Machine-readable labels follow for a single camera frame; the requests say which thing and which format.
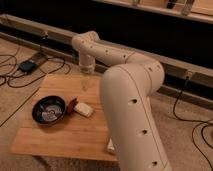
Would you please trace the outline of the translucent tan gripper tip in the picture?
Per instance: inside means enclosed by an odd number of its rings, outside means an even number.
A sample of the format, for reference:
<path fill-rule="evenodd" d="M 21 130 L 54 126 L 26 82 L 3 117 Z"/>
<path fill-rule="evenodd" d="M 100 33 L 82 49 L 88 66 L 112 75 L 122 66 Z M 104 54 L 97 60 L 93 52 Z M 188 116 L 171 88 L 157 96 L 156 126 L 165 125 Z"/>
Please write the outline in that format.
<path fill-rule="evenodd" d="M 90 76 L 88 74 L 82 75 L 81 85 L 83 91 L 87 91 L 90 87 Z"/>

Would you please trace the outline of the small white object under arm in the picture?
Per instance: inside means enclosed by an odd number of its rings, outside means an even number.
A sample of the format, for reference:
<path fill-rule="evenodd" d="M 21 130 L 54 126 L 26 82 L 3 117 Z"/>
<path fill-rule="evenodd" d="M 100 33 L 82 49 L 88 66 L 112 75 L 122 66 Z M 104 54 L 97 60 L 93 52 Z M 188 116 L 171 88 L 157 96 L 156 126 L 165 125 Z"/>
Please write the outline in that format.
<path fill-rule="evenodd" d="M 115 155 L 115 149 L 112 143 L 112 140 L 110 139 L 107 145 L 107 152 L 109 152 L 112 155 Z"/>

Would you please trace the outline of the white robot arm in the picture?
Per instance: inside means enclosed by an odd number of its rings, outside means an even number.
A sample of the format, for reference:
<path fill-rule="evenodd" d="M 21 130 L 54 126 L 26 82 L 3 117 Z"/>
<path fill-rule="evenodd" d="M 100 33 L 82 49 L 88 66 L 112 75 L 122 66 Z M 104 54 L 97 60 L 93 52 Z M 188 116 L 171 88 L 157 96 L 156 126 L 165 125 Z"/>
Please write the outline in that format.
<path fill-rule="evenodd" d="M 134 50 L 104 45 L 94 31 L 75 35 L 71 45 L 84 73 L 96 61 L 109 67 L 99 92 L 120 170 L 172 171 L 149 103 L 164 81 L 161 63 Z"/>

